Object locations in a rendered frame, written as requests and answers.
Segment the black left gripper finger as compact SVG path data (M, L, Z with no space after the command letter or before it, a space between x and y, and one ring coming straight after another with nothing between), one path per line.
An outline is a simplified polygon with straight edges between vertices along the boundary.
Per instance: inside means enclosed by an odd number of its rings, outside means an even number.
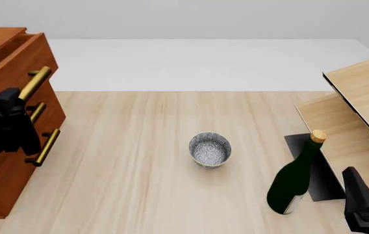
M19 95L19 88L0 92L0 151L35 155L41 150L40 139Z

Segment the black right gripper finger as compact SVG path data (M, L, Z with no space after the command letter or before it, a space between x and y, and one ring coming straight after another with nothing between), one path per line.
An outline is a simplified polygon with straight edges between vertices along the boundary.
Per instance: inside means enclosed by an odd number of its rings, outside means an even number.
M369 213L369 188L354 167L342 171L346 204L345 214Z

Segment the dark green corked bottle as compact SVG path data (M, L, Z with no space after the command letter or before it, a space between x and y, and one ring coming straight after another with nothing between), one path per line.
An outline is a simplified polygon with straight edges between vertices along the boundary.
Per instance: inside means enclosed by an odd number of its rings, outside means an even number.
M290 214L304 197L309 189L314 156L326 139L327 135L322 130L313 130L298 157L278 171L266 196L274 212Z

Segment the pale wood two-tier shelf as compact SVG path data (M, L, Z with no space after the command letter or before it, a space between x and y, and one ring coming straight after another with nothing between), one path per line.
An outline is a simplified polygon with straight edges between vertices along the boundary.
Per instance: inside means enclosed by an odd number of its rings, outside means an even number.
M369 187L369 60L323 74L335 93L295 105L309 130L322 130L322 155L343 186L355 167Z

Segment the blue-white patterned bowl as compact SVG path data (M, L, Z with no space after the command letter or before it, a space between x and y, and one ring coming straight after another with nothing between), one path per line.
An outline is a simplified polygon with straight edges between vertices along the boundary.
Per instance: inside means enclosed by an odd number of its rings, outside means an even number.
M202 132L190 140L188 151L193 161L200 167L216 169L230 159L232 147L221 134Z

